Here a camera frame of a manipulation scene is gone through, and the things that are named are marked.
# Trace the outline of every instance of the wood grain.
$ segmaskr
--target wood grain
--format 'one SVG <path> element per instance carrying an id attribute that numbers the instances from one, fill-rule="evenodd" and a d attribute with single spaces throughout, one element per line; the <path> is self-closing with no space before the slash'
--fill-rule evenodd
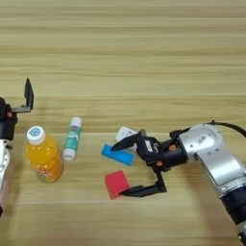
<path id="1" fill-rule="evenodd" d="M 154 177 L 139 159 L 125 168 L 101 157 L 119 127 L 158 137 L 211 119 L 246 127 L 246 2 L 243 0 L 1 0 L 0 96 L 23 103 L 0 244 L 236 246 L 234 225 L 195 163 L 164 175 L 169 192 L 110 201 L 104 175 L 124 169 L 132 185 Z M 37 181 L 23 156 L 41 125 L 61 149 L 69 119 L 84 119 L 78 158 L 61 179 Z M 223 129 L 246 160 L 243 138 Z"/>

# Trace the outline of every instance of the blue sponge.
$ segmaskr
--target blue sponge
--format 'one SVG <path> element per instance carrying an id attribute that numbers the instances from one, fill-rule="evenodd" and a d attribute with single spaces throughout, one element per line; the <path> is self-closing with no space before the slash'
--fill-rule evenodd
<path id="1" fill-rule="evenodd" d="M 107 158 L 119 161 L 126 165 L 132 165 L 135 159 L 135 155 L 127 151 L 124 150 L 112 151 L 111 146 L 108 144 L 105 144 L 102 151 L 102 155 Z"/>

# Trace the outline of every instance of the robotic arm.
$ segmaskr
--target robotic arm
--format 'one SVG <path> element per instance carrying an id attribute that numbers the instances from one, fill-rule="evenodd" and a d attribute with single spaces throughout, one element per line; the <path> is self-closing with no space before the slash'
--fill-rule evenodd
<path id="1" fill-rule="evenodd" d="M 7 193 L 6 173 L 10 163 L 10 152 L 12 147 L 9 145 L 13 140 L 14 127 L 18 121 L 17 114 L 30 112 L 34 106 L 34 92 L 32 85 L 27 79 L 24 96 L 26 105 L 19 108 L 11 108 L 6 104 L 5 99 L 0 97 L 0 216 L 4 210 Z"/>
<path id="2" fill-rule="evenodd" d="M 236 224 L 238 237 L 246 245 L 246 168 L 224 145 L 223 136 L 214 125 L 233 128 L 246 137 L 246 132 L 235 125 L 210 122 L 170 133 L 171 139 L 158 142 L 141 130 L 116 143 L 112 150 L 137 146 L 137 153 L 152 167 L 158 180 L 151 186 L 135 186 L 121 194 L 143 197 L 166 192 L 161 171 L 188 160 L 199 160 L 207 172 L 219 199 Z"/>

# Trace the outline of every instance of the red block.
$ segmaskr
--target red block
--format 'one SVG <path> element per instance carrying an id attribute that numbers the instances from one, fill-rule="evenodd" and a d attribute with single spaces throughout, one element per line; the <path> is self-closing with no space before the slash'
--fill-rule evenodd
<path id="1" fill-rule="evenodd" d="M 105 177 L 105 184 L 111 199 L 119 197 L 119 193 L 130 188 L 123 171 L 110 173 Z"/>

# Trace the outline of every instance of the orange juice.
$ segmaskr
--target orange juice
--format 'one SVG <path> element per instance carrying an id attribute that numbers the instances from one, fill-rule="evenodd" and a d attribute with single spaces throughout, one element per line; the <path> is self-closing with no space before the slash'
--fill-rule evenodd
<path id="1" fill-rule="evenodd" d="M 51 183 L 62 174 L 63 166 L 57 141 L 35 126 L 27 133 L 26 156 L 42 182 Z"/>

